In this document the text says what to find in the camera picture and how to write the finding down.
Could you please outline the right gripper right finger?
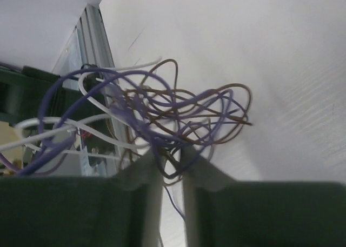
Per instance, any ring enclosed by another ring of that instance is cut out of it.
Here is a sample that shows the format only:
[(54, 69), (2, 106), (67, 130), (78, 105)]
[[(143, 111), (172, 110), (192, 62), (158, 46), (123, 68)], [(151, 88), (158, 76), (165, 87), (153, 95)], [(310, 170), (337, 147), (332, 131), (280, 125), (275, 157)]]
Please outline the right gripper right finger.
[(236, 180), (181, 151), (188, 246), (345, 246), (345, 185)]

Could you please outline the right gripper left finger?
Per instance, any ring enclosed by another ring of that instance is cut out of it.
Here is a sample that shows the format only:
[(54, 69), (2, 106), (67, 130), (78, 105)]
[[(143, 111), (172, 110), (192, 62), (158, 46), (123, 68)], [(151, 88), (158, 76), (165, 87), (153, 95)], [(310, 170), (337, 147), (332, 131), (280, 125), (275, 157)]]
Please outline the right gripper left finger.
[(107, 178), (2, 178), (1, 246), (158, 246), (162, 184), (151, 151)]

